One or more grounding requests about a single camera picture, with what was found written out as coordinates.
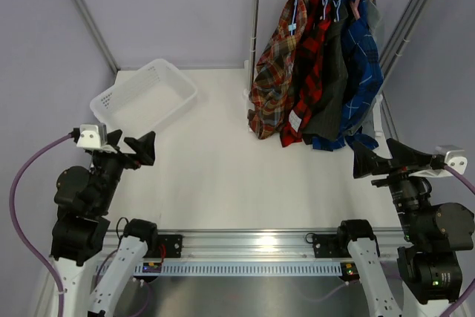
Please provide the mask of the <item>brown multicolour plaid shirt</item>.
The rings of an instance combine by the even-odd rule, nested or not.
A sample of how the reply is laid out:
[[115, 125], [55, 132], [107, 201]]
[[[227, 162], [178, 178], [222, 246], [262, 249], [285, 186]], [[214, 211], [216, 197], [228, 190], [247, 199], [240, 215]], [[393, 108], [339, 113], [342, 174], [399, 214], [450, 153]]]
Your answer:
[[253, 109], [247, 119], [259, 140], [265, 140], [282, 130], [295, 100], [292, 74], [298, 43], [304, 32], [291, 36], [294, 0], [284, 5], [278, 25], [270, 37], [258, 63], [257, 76], [249, 94]]

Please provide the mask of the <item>red black checked shirt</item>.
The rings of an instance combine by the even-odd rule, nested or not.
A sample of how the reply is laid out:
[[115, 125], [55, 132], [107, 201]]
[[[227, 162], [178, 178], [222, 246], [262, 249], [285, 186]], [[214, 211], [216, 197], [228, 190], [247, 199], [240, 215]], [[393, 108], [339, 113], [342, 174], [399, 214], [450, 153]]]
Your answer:
[[302, 141], [303, 130], [323, 94], [322, 71], [324, 43], [331, 19], [326, 0], [309, 0], [307, 24], [295, 54], [296, 69], [292, 81], [298, 90], [295, 105], [281, 131], [281, 145], [287, 147]]

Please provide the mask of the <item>light blue wire hanger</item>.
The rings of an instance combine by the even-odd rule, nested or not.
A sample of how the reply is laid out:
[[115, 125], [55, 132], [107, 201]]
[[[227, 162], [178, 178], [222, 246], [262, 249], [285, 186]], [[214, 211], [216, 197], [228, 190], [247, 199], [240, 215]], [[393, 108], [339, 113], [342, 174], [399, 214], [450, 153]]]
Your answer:
[[288, 30], [291, 36], [302, 34], [307, 25], [308, 0], [294, 0], [292, 20]]

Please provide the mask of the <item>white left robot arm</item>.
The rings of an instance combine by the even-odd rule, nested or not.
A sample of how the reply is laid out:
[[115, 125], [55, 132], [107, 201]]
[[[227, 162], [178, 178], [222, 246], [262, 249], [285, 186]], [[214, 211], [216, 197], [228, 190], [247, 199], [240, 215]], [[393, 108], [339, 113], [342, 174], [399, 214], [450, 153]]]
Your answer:
[[155, 223], [132, 219], [106, 271], [97, 265], [110, 226], [106, 219], [122, 173], [152, 166], [155, 133], [139, 139], [84, 124], [71, 138], [91, 156], [89, 168], [72, 166], [56, 181], [58, 206], [51, 257], [58, 316], [112, 316], [135, 266], [159, 249]]

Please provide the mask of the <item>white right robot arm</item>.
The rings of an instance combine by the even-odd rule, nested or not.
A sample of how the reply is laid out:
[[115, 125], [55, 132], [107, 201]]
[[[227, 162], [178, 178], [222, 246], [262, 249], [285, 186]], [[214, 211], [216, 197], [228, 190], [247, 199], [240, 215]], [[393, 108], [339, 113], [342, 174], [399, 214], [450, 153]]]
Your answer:
[[463, 174], [468, 160], [462, 149], [440, 146], [433, 154], [417, 151], [397, 140], [387, 140], [391, 156], [383, 158], [354, 142], [354, 178], [373, 175], [372, 185], [390, 190], [393, 205], [410, 245], [397, 249], [396, 259], [404, 287], [404, 305], [393, 297], [379, 261], [379, 245], [367, 220], [344, 220], [335, 245], [353, 259], [371, 316], [414, 316], [430, 301], [446, 300], [449, 316], [474, 289], [462, 292], [462, 271], [456, 254], [472, 250], [474, 214], [460, 203], [430, 202], [431, 178], [453, 176], [473, 191]]

